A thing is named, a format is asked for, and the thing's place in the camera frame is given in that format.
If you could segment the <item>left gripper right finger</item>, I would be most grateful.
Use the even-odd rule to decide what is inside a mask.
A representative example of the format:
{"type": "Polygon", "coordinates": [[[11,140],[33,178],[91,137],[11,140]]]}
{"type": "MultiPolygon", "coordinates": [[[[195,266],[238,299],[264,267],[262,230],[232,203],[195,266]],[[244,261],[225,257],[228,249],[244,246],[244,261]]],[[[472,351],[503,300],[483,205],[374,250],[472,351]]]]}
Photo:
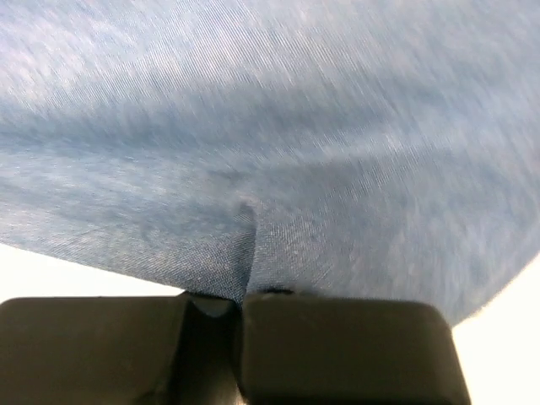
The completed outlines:
{"type": "Polygon", "coordinates": [[[451,329],[432,306],[257,294],[240,385],[251,404],[468,404],[451,329]]]}

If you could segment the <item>blue pillowcase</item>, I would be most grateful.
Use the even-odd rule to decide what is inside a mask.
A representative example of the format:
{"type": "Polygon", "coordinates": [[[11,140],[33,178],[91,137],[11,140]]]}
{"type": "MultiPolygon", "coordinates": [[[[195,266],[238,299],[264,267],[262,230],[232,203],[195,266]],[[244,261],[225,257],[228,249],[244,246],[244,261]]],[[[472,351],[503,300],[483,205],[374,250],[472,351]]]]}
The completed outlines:
{"type": "Polygon", "coordinates": [[[4,1],[1,241],[458,323],[539,250],[539,4],[4,1]]]}

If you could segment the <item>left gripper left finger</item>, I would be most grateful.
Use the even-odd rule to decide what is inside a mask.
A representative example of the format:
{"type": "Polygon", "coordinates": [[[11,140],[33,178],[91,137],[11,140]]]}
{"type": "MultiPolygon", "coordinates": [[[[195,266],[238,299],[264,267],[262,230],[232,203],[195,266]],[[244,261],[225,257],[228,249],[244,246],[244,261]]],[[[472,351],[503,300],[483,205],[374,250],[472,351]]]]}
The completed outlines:
{"type": "Polygon", "coordinates": [[[4,404],[241,404],[228,300],[21,298],[1,306],[4,404]]]}

